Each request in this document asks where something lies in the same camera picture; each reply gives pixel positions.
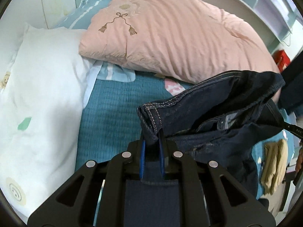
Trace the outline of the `person's right hand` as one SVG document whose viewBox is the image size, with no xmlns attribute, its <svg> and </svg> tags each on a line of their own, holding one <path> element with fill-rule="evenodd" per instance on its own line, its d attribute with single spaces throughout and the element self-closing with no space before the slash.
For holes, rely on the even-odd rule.
<svg viewBox="0 0 303 227">
<path fill-rule="evenodd" d="M 302 162 L 303 162 L 303 147 L 300 148 L 299 155 L 298 155 L 298 158 L 297 158 L 297 161 L 296 161 L 295 171 L 297 173 L 302 168 Z"/>
</svg>

